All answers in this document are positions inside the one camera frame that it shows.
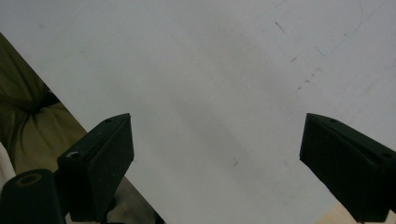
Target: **green cloth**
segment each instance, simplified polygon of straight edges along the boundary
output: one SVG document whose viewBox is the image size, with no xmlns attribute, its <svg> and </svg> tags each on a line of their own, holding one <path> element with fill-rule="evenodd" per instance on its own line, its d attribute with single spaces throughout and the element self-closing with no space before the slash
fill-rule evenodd
<svg viewBox="0 0 396 224">
<path fill-rule="evenodd" d="M 45 168 L 86 132 L 62 103 L 40 108 L 49 88 L 0 34 L 0 142 L 16 174 Z"/>
</svg>

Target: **white surface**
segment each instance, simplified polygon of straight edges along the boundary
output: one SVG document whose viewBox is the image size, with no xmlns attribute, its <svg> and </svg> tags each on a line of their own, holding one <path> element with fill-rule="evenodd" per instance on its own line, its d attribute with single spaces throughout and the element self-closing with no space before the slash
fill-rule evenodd
<svg viewBox="0 0 396 224">
<path fill-rule="evenodd" d="M 313 223 L 305 113 L 396 148 L 396 1 L 2 1 L 0 31 L 90 130 L 130 112 L 127 176 L 168 223 Z"/>
</svg>

